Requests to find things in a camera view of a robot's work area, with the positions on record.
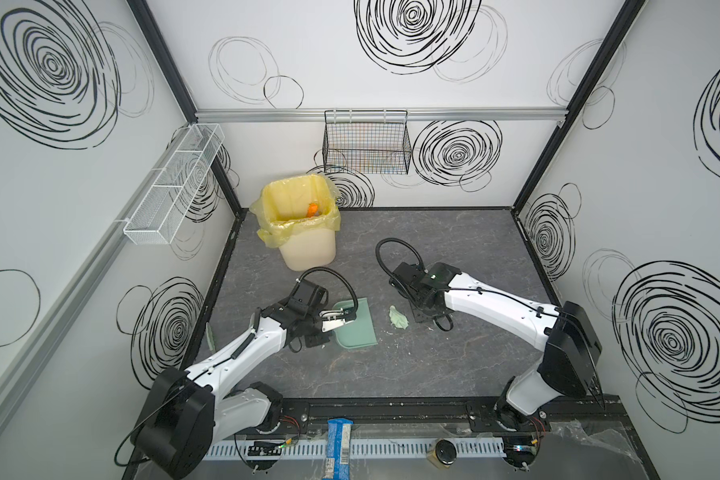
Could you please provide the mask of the green plastic dustpan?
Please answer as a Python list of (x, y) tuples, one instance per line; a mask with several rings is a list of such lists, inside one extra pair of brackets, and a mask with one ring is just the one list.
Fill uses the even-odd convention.
[(358, 299), (356, 318), (334, 331), (337, 343), (346, 350), (374, 346), (378, 343), (366, 298)]

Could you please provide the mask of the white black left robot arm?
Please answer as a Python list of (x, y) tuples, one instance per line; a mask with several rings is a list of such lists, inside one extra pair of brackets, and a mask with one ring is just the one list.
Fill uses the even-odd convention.
[(172, 479), (183, 479), (213, 444), (248, 428), (278, 427), (281, 394), (262, 382), (242, 391), (235, 386), (296, 339), (305, 347), (329, 341), (331, 331), (353, 322), (360, 307), (349, 281), (325, 268), (351, 298), (347, 307), (330, 307), (327, 289), (308, 279), (315, 271), (302, 272), (285, 298), (256, 309), (244, 333), (225, 347), (185, 369), (169, 367), (156, 377), (125, 437), (143, 462), (155, 464)]

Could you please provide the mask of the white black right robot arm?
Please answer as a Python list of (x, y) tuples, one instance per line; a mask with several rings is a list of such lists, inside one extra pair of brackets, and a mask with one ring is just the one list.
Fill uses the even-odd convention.
[(380, 240), (374, 254), (389, 284), (408, 301), (417, 319), (450, 331), (454, 314), (468, 314), (541, 352), (539, 360), (508, 381), (496, 400), (493, 412), (501, 428), (520, 430), (558, 397), (591, 397), (605, 404), (597, 371), (602, 345), (580, 305), (525, 299), (442, 262), (427, 267), (419, 252), (399, 238)]

